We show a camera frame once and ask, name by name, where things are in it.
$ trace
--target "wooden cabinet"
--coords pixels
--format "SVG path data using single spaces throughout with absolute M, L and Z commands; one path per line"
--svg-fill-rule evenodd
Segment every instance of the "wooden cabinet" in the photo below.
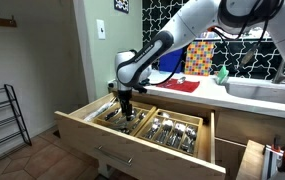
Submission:
M 272 144 L 279 135 L 280 145 L 285 145 L 285 119 L 243 111 L 222 109 L 216 137 L 247 144 L 249 140 L 260 144 Z
M 71 114 L 56 112 L 62 142 L 138 179 L 224 179 L 225 169 L 215 164 L 213 111 L 209 113 L 208 122 L 202 125 L 197 157 L 192 157 L 83 121 L 85 114 L 112 97 L 110 94 Z
M 236 179 L 245 149 L 245 145 L 215 139 L 215 164 L 226 169 L 226 180 Z

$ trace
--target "drawer front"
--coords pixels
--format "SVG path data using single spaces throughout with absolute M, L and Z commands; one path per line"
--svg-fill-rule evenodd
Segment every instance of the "drawer front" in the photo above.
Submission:
M 64 143 L 138 179 L 224 179 L 225 169 L 212 163 L 64 113 L 56 120 Z

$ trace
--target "kitchen towel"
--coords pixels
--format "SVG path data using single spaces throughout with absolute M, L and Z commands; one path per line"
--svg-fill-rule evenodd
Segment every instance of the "kitchen towel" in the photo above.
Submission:
M 192 42 L 185 61 L 185 74 L 209 76 L 212 65 L 214 42 Z
M 184 81 L 182 84 L 177 84 L 178 79 L 170 79 L 167 83 L 159 84 L 156 87 L 173 89 L 183 92 L 193 92 L 199 87 L 200 82 Z

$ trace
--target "small picture on wall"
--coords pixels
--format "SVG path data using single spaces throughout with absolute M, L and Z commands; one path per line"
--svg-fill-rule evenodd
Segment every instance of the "small picture on wall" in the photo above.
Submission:
M 114 9 L 129 14 L 129 0 L 114 0 Z

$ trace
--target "sink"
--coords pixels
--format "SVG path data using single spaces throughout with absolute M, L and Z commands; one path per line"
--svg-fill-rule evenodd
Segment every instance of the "sink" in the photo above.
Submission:
M 232 96 L 237 96 L 246 99 L 269 101 L 274 103 L 285 104 L 285 88 L 253 85 L 253 84 L 238 84 L 226 83 L 226 91 Z

